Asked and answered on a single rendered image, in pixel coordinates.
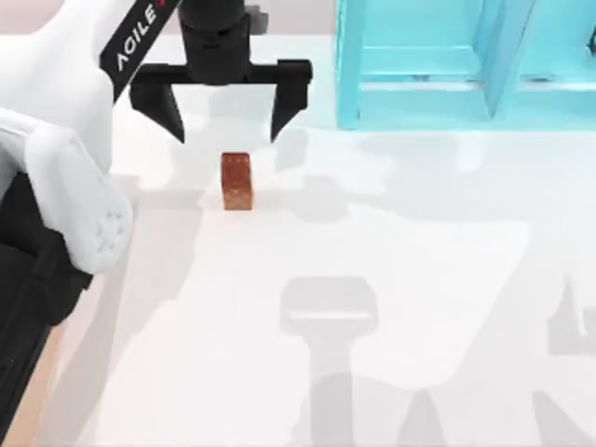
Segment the brown bread block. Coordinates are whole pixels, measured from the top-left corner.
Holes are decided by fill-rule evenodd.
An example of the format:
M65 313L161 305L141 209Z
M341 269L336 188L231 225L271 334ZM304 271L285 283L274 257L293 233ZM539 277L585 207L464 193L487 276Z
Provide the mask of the brown bread block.
M221 187L225 210L252 209L253 188L249 153L222 153Z

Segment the light blue rack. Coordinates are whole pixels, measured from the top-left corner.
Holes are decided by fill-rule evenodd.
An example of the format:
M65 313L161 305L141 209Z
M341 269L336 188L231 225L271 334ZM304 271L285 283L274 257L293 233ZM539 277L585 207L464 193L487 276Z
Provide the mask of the light blue rack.
M596 0L335 0L342 129L596 130Z

